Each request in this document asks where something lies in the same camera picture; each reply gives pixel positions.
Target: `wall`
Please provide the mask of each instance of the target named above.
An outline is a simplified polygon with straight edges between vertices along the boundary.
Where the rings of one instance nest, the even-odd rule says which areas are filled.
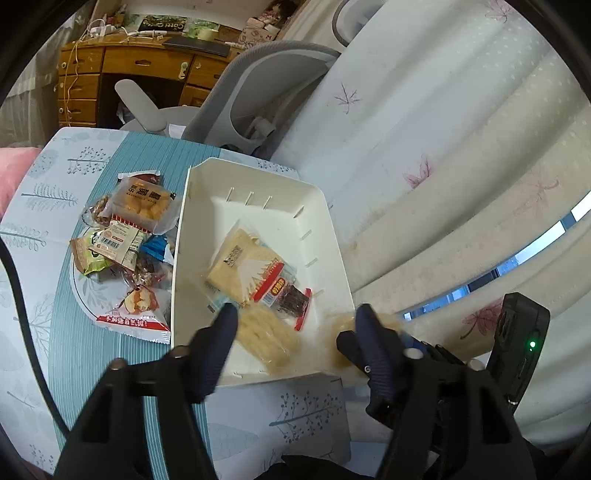
[[[261,14],[271,0],[128,0],[131,13],[201,18],[241,30],[247,19]]]

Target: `barcode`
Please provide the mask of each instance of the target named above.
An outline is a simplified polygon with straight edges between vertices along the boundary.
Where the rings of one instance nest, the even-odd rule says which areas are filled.
[[[118,244],[117,242],[114,242],[113,240],[109,240],[108,238],[105,238],[104,236],[100,237],[100,241],[106,245],[108,245],[109,247],[113,247],[113,248],[119,248],[120,244]]]

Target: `chair backrest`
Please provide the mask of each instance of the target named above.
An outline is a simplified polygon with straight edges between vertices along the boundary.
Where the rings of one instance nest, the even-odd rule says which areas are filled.
[[[250,154],[264,138],[243,134],[278,99],[296,99],[324,75],[339,52],[299,41],[275,41],[249,48],[224,70],[215,87],[189,123],[183,139],[215,146],[232,145]]]
[[[387,0],[343,0],[333,16],[336,39],[349,46],[365,24],[384,6]]]

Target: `black electronic device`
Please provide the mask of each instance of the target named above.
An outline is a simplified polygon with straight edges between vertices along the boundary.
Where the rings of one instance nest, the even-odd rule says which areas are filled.
[[[530,383],[546,339],[550,312],[521,293],[508,293],[486,369],[514,412]]]
[[[201,51],[220,57],[227,57],[230,53],[230,46],[213,41],[199,40],[198,38],[182,37],[175,35],[162,43],[164,48],[174,48],[175,50],[189,50],[191,53]]]

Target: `drawer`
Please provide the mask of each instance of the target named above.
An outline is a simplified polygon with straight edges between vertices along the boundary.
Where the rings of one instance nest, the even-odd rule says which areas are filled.
[[[91,124],[90,122],[70,122],[70,125],[67,122],[60,122],[60,128],[62,127],[88,127],[88,128],[96,128],[96,124]]]
[[[103,72],[146,75],[183,82],[193,56],[145,47],[107,47]]]
[[[78,78],[75,75],[60,77],[57,82],[57,97],[60,99],[67,98],[69,90],[70,98],[97,98],[99,78],[99,73],[80,75]]]
[[[76,61],[76,53],[71,50],[60,52],[60,62],[57,66],[59,75],[76,74],[76,67],[78,73],[99,73],[100,65],[103,62],[103,55],[105,49],[101,47],[96,48],[79,48],[78,49],[78,60]]]
[[[66,119],[66,101],[59,100],[58,118],[60,122],[96,122],[96,100],[70,100],[68,102],[68,118]]]
[[[205,88],[185,85],[178,104],[180,106],[202,106],[210,92],[211,90],[206,90]]]
[[[224,61],[195,55],[187,83],[212,89],[228,64]]]

